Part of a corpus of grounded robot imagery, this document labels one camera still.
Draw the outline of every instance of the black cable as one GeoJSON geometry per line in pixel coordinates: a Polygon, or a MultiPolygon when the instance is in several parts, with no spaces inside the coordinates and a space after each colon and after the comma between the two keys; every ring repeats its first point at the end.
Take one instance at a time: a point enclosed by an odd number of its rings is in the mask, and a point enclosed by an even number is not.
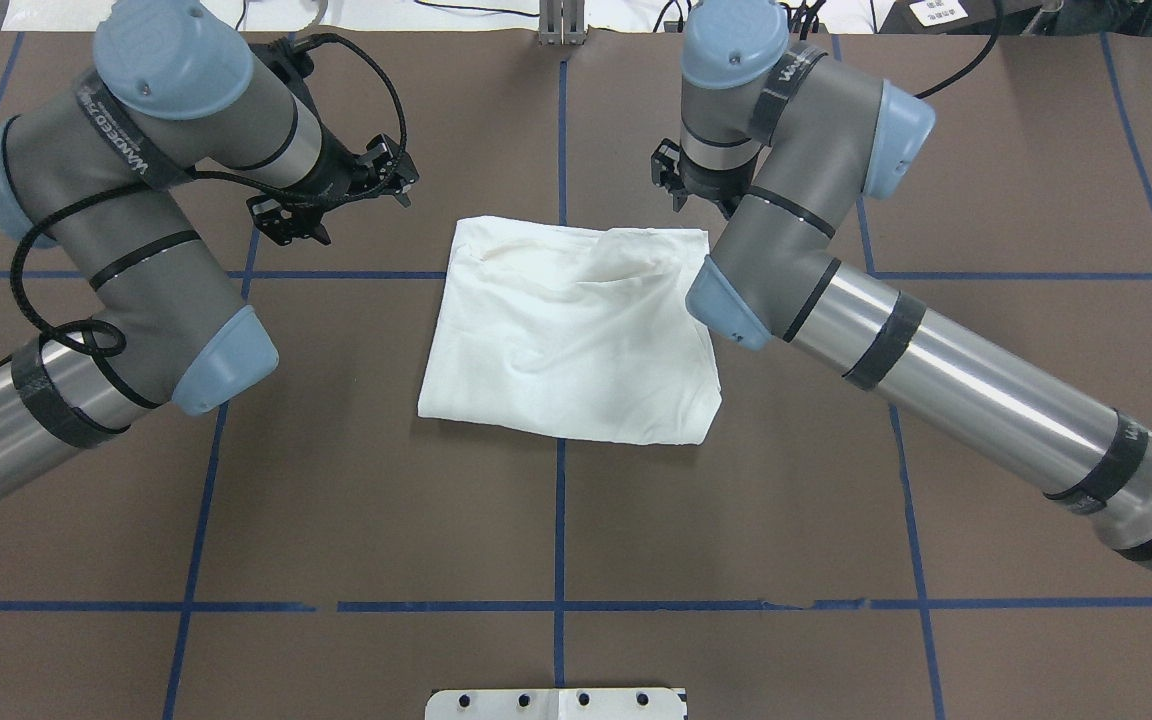
{"type": "Polygon", "coordinates": [[[1002,0],[993,0],[993,26],[990,28],[990,39],[986,40],[986,44],[984,44],[984,47],[982,47],[980,53],[978,53],[977,56],[972,58],[972,61],[970,61],[970,63],[963,65],[963,69],[954,73],[950,77],[947,77],[941,82],[938,82],[932,88],[927,88],[927,90],[919,92],[915,97],[918,97],[918,99],[922,100],[924,99],[924,97],[937,94],[937,92],[940,92],[945,90],[947,86],[954,85],[955,82],[963,79],[967,76],[967,74],[971,73],[975,68],[977,68],[977,65],[982,63],[984,58],[986,58],[990,51],[993,50],[993,46],[995,46],[998,41],[998,36],[1002,35],[1002,15],[1005,15],[1005,9],[1002,9],[1002,0]]]}
{"type": "MultiPolygon", "coordinates": [[[[669,12],[669,5],[675,6],[679,10],[679,22],[682,22],[682,5],[679,3],[679,0],[669,0],[668,3],[665,3],[664,7],[660,8],[660,14],[657,15],[657,22],[652,25],[652,32],[660,32],[660,23],[664,23],[664,14],[669,12]]],[[[691,8],[690,0],[687,1],[687,8],[691,8]]]]}
{"type": "Polygon", "coordinates": [[[820,18],[818,17],[820,8],[824,8],[826,0],[817,0],[817,3],[808,5],[804,0],[805,12],[803,14],[803,31],[799,32],[799,41],[804,41],[808,38],[809,32],[818,32],[820,29],[820,18]]]}
{"type": "Polygon", "coordinates": [[[43,233],[51,227],[51,225],[59,223],[60,220],[81,213],[81,211],[91,209],[92,205],[99,205],[101,202],[113,200],[115,197],[123,197],[127,195],[132,195],[134,192],[142,192],[150,190],[150,185],[141,182],[132,182],[131,184],[124,184],[121,187],[115,187],[113,190],[106,190],[97,192],[94,195],[89,195],[83,197],[82,200],[75,202],[73,205],[67,205],[63,209],[56,210],[55,213],[47,215],[46,218],[38,220],[38,223],[29,228],[28,233],[24,233],[24,237],[20,238],[17,249],[15,249],[12,256],[12,272],[9,274],[8,281],[12,283],[12,296],[15,300],[15,304],[20,310],[20,313],[24,316],[24,319],[29,320],[29,324],[38,328],[43,338],[46,340],[59,342],[69,350],[76,353],[82,353],[83,355],[91,355],[92,357],[113,357],[122,353],[127,348],[127,336],[123,331],[114,327],[105,320],[97,320],[94,318],[86,318],[86,320],[74,320],[74,323],[65,323],[61,325],[52,325],[38,314],[35,310],[33,304],[29,302],[26,294],[24,293],[24,262],[29,256],[29,250],[33,249],[33,243],[41,236],[43,233]],[[111,347],[100,347],[98,344],[88,344],[86,342],[79,342],[69,338],[69,333],[91,331],[92,333],[105,334],[105,336],[114,338],[114,344],[111,347]]]}
{"type": "Polygon", "coordinates": [[[477,10],[479,13],[502,13],[508,15],[522,15],[524,18],[539,18],[540,13],[526,13],[525,10],[511,10],[508,8],[480,8],[479,5],[444,5],[431,3],[429,0],[412,0],[414,3],[424,5],[425,8],[438,8],[440,10],[477,10]]]}
{"type": "MultiPolygon", "coordinates": [[[[388,74],[381,69],[380,65],[372,60],[370,55],[365,53],[364,50],[357,45],[349,41],[348,38],[339,36],[334,32],[311,35],[304,41],[297,45],[298,50],[310,51],[314,47],[328,44],[333,41],[336,45],[343,45],[348,50],[353,51],[356,55],[371,65],[371,69],[376,70],[376,76],[380,78],[385,88],[389,91],[389,98],[394,101],[394,114],[397,115],[397,150],[394,151],[394,156],[389,159],[389,162],[385,165],[385,169],[381,172],[378,181],[376,181],[376,187],[371,190],[364,192],[348,194],[336,199],[326,199],[324,196],[319,195],[306,195],[303,192],[288,192],[282,190],[282,188],[265,184],[259,181],[253,181],[252,179],[244,179],[242,176],[236,176],[233,173],[214,172],[214,170],[188,170],[189,177],[191,179],[223,179],[223,181],[236,182],[244,184],[247,187],[252,187],[255,190],[260,190],[273,197],[274,200],[283,202],[310,202],[314,205],[324,205],[325,200],[329,200],[328,209],[336,209],[339,205],[343,205],[347,202],[354,200],[365,200],[371,199],[371,197],[380,196],[384,190],[385,184],[389,182],[389,177],[393,177],[394,172],[397,169],[397,165],[407,157],[407,116],[403,114],[402,101],[397,98],[397,89],[394,88],[393,81],[389,79],[388,74]]],[[[20,313],[24,316],[24,319],[29,320],[33,327],[41,333],[43,338],[46,340],[59,342],[60,344],[70,348],[76,353],[83,355],[90,355],[92,357],[113,357],[119,355],[127,348],[127,336],[123,331],[114,327],[113,324],[105,323],[104,320],[97,320],[93,318],[86,318],[86,320],[74,320],[74,323],[65,323],[61,325],[52,325],[47,323],[41,314],[35,309],[32,302],[29,302],[26,291],[24,291],[24,263],[29,256],[29,251],[33,249],[35,242],[43,233],[51,227],[51,225],[59,223],[60,220],[82,213],[83,210],[91,209],[93,205],[99,205],[101,202],[114,200],[115,197],[124,197],[127,195],[132,195],[136,192],[142,192],[150,190],[150,185],[141,182],[134,182],[124,184],[121,187],[111,188],[111,190],[105,190],[83,197],[82,200],[74,202],[63,209],[56,210],[55,213],[47,215],[46,218],[38,220],[38,223],[29,228],[28,233],[24,233],[24,237],[20,238],[17,249],[15,249],[12,256],[12,270],[8,276],[8,281],[12,285],[12,296],[15,300],[15,304],[20,310],[20,313]],[[79,342],[69,338],[68,333],[91,331],[94,333],[105,334],[105,336],[114,338],[114,343],[109,347],[100,347],[98,344],[88,344],[79,342]]]]}

